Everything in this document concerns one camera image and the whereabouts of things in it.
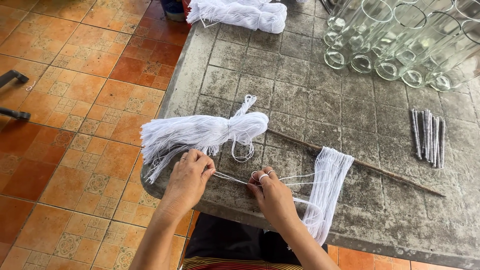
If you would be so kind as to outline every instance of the pant leg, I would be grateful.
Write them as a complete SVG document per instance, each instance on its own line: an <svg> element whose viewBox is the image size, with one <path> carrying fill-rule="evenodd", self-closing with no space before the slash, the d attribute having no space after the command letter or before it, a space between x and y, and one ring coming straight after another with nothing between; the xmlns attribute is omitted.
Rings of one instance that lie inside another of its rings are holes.
<svg viewBox="0 0 480 270"><path fill-rule="evenodd" d="M288 244L279 233L266 232L260 238L260 248L265 261L301 265L293 250L288 249ZM324 244L322 248L328 252L327 244Z"/></svg>
<svg viewBox="0 0 480 270"><path fill-rule="evenodd" d="M261 260L263 230L200 213L185 258Z"/></svg>

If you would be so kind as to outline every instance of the left hand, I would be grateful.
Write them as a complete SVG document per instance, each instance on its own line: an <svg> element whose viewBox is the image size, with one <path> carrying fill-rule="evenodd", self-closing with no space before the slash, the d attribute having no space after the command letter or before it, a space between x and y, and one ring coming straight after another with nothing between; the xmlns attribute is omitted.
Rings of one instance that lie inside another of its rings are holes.
<svg viewBox="0 0 480 270"><path fill-rule="evenodd" d="M163 210L176 219L182 218L200 201L205 185L214 173L215 164L208 155L197 149L183 153L182 159L173 167L160 203Z"/></svg>

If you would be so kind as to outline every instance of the hand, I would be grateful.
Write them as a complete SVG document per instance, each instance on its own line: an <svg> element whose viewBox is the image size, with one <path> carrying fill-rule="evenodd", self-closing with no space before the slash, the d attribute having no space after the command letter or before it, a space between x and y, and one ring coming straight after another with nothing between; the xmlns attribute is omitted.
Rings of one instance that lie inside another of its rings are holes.
<svg viewBox="0 0 480 270"><path fill-rule="evenodd" d="M297 209L293 203L292 191L278 180L275 172L270 172L269 176L262 177L261 184L263 191L255 179L259 179L263 174L273 170L272 167L265 167L261 171L255 172L248 181L248 188L257 198L260 210L265 218L280 233L286 232L289 228L301 224L297 214Z"/></svg>
<svg viewBox="0 0 480 270"><path fill-rule="evenodd" d="M160 205L173 218L182 218L194 207L215 173L213 160L206 154L190 149L175 163Z"/></svg>

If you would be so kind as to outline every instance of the forearm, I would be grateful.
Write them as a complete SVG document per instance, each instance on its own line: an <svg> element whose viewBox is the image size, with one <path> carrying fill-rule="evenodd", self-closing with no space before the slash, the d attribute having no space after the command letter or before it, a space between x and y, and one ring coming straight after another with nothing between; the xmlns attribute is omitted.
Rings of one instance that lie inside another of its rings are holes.
<svg viewBox="0 0 480 270"><path fill-rule="evenodd" d="M279 230L305 270L340 270L301 222Z"/></svg>
<svg viewBox="0 0 480 270"><path fill-rule="evenodd" d="M181 217L160 203L138 247L130 270L167 270L173 234Z"/></svg>

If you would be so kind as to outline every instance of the glass cylinder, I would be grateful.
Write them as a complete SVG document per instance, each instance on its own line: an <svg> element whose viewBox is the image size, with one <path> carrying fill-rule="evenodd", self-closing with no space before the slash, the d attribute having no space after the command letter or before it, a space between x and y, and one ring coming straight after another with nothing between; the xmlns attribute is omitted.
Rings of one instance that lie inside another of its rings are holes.
<svg viewBox="0 0 480 270"><path fill-rule="evenodd" d="M427 16L427 23L416 35L392 52L384 53L375 61L378 75L385 80L399 79L410 67L419 63L428 52L439 48L445 42L460 34L461 25L452 16L444 12L432 12Z"/></svg>
<svg viewBox="0 0 480 270"><path fill-rule="evenodd" d="M477 54L432 80L430 86L440 92L450 92L479 75L480 55Z"/></svg>
<svg viewBox="0 0 480 270"><path fill-rule="evenodd" d="M417 6L423 13L448 12L454 8L453 0L419 0Z"/></svg>
<svg viewBox="0 0 480 270"><path fill-rule="evenodd" d="M456 0L457 12L470 20L480 20L480 0Z"/></svg>
<svg viewBox="0 0 480 270"><path fill-rule="evenodd" d="M371 50L359 52L351 62L352 67L361 73L368 73L373 69L373 63L387 52L395 41L419 32L426 23L425 14L411 4L399 4L393 9L393 19L385 23L380 31L370 39Z"/></svg>
<svg viewBox="0 0 480 270"><path fill-rule="evenodd" d="M336 36L342 31L343 27L352 20L355 12L361 5L361 0L349 0L344 7L340 9L336 17L324 33L324 42L331 45Z"/></svg>
<svg viewBox="0 0 480 270"><path fill-rule="evenodd" d="M330 12L330 15L328 15L328 18L327 18L328 26L332 25L332 22L335 20L335 17L340 13L340 11L342 11L342 9L344 9L346 5L350 3L350 1L352 0L338 0L332 12Z"/></svg>
<svg viewBox="0 0 480 270"><path fill-rule="evenodd" d="M468 20L462 23L462 34L446 43L441 48L430 52L420 64L410 68L402 79L411 87L423 87L431 80L461 64L465 59L480 53L480 21ZM415 81L408 81L415 74ZM448 78L443 78L445 85Z"/></svg>
<svg viewBox="0 0 480 270"><path fill-rule="evenodd" d="M365 41L392 20L392 9L382 0L363 0L352 20L345 25L332 45L325 51L327 65L342 69L350 63L353 55L360 52Z"/></svg>

